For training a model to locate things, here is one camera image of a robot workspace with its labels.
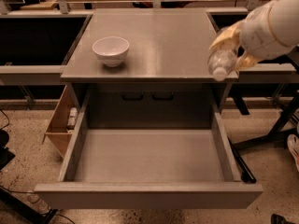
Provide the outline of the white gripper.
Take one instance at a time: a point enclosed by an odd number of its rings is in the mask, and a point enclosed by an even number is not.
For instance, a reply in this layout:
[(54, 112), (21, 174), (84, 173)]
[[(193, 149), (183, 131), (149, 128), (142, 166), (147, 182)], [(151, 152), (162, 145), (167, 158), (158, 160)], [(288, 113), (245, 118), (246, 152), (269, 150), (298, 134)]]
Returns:
[(272, 60), (294, 48), (294, 1), (275, 0), (250, 12), (244, 21), (224, 29), (209, 47), (244, 53), (237, 58), (234, 70), (239, 72), (261, 60)]

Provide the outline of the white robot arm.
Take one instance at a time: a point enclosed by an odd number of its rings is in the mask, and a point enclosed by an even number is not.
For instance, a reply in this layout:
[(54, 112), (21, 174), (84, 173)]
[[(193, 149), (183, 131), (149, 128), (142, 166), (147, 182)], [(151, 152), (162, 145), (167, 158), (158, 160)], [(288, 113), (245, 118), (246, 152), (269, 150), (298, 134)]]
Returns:
[(209, 47), (208, 68), (218, 81), (233, 71), (289, 53), (299, 44), (299, 0), (273, 0), (224, 29)]

